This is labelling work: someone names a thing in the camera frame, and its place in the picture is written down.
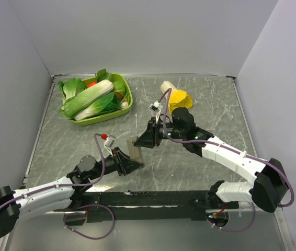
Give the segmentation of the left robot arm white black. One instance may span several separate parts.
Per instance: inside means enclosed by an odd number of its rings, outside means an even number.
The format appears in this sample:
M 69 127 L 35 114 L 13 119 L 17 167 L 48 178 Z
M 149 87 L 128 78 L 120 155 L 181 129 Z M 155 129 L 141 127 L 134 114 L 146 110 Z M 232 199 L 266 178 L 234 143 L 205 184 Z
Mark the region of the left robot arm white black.
M 104 175 L 117 172 L 125 176 L 144 167 L 142 150 L 135 147 L 125 154 L 118 147 L 97 161 L 86 155 L 66 176 L 28 189 L 0 188 L 0 238 L 10 233 L 17 220 L 25 220 L 59 209 L 78 210 L 84 204 L 83 193 Z

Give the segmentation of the white remote control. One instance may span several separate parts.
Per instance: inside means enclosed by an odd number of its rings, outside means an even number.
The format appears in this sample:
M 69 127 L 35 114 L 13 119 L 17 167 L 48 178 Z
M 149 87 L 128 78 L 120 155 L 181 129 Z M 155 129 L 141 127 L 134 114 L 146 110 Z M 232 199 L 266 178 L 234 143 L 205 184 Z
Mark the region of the white remote control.
M 127 142 L 127 147 L 129 151 L 129 156 L 131 159 L 137 162 L 144 163 L 143 153 L 141 148 L 134 146 L 134 143 L 137 141 L 138 138 L 139 138 L 138 136 L 131 136 L 127 138 L 126 142 Z

